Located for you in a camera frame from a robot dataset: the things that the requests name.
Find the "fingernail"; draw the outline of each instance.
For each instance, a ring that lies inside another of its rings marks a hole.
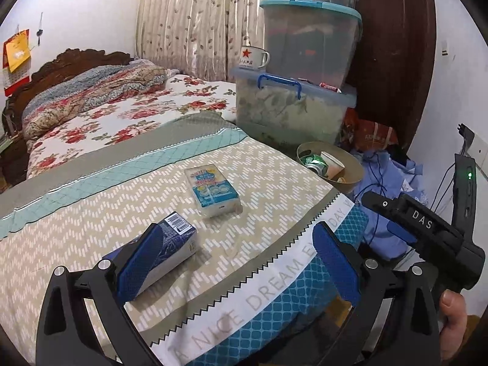
[[[450,290],[446,290],[442,295],[442,304],[444,304],[446,307],[450,307],[453,301],[454,293]]]

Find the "blue lid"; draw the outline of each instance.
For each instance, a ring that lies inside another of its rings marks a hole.
[[[342,93],[331,91],[330,89],[319,87],[308,82],[298,81],[294,78],[279,77],[266,72],[243,69],[239,66],[231,69],[230,73],[241,79],[254,81],[256,87],[264,86],[286,88],[297,93],[297,99],[300,100],[303,95],[319,97],[335,105],[356,107],[356,90],[348,85],[342,88]]]
[[[362,26],[363,19],[361,14],[357,10],[345,7],[344,5],[328,3],[326,1],[315,1],[315,0],[262,0],[260,3],[261,7],[266,5],[297,5],[299,7],[309,7],[318,9],[327,9],[329,11],[335,11],[339,13],[345,13],[356,18],[359,22],[359,26]]]

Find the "metal screw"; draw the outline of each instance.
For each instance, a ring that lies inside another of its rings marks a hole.
[[[100,263],[98,263],[98,268],[100,270],[106,270],[107,268],[110,267],[110,265],[111,265],[110,260],[103,259],[102,261],[100,261]]]
[[[365,262],[366,267],[371,268],[374,270],[375,268],[378,268],[378,262],[375,259],[368,259]]]
[[[54,275],[56,275],[57,277],[63,275],[63,273],[64,273],[64,267],[62,265],[56,267],[54,270]]]
[[[412,272],[415,274],[415,275],[422,275],[422,269],[418,266],[418,265],[414,265],[412,267]]]

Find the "zigzag stitching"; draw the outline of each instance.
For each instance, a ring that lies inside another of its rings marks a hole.
[[[207,307],[205,309],[200,309],[198,312],[195,312],[191,317],[187,317],[180,325],[176,325],[174,328],[171,328],[167,333],[164,334],[163,337],[160,337],[158,339],[158,342],[155,342],[155,341],[151,341],[151,343],[149,344],[149,347],[152,347],[153,344],[156,344],[156,345],[159,345],[159,343],[161,342],[161,340],[164,341],[164,339],[169,336],[169,334],[171,332],[174,332],[176,333],[176,331],[178,330],[178,328],[182,328],[183,325],[187,325],[188,324],[188,321],[193,321],[195,319],[196,316],[201,316],[203,312],[208,312],[208,309],[210,307],[215,307],[215,304],[216,303],[221,303],[222,302],[222,299],[223,298],[228,298],[229,297],[229,294],[230,293],[234,293],[236,289],[240,289],[241,288],[241,285],[243,283],[247,283],[247,280],[248,279],[251,279],[255,274],[258,274],[259,273],[259,270],[261,271],[264,271],[264,268],[265,267],[268,267],[270,263],[274,263],[274,260],[277,260],[279,256],[282,256],[283,255],[283,252],[285,252],[288,248],[291,248],[291,246],[297,241],[297,239],[299,239],[299,237],[301,237],[304,232],[306,231],[306,229],[308,227],[310,227],[312,225],[312,223],[314,222],[314,220],[320,215],[322,214],[323,212],[325,212],[327,210],[327,208],[333,204],[333,202],[339,197],[340,194],[337,194],[314,218],[313,220],[311,220],[311,222],[309,222],[309,224],[307,224],[307,226],[302,230],[300,231],[300,233],[292,239],[292,241],[290,241],[290,243],[288,245],[285,246],[284,249],[280,250],[279,253],[276,254],[276,256],[273,256],[271,258],[271,260],[267,261],[266,264],[263,264],[261,267],[258,267],[255,271],[252,271],[251,273],[251,276],[247,276],[245,278],[244,281],[240,281],[239,282],[239,285],[238,286],[234,286],[232,289],[228,290],[225,294],[221,295],[220,298],[218,300],[214,300],[213,304],[209,304],[207,305]]]

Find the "barcode label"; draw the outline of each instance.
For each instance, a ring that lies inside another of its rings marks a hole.
[[[171,216],[165,218],[164,221],[180,235],[192,229],[192,226],[178,213],[173,213]]]

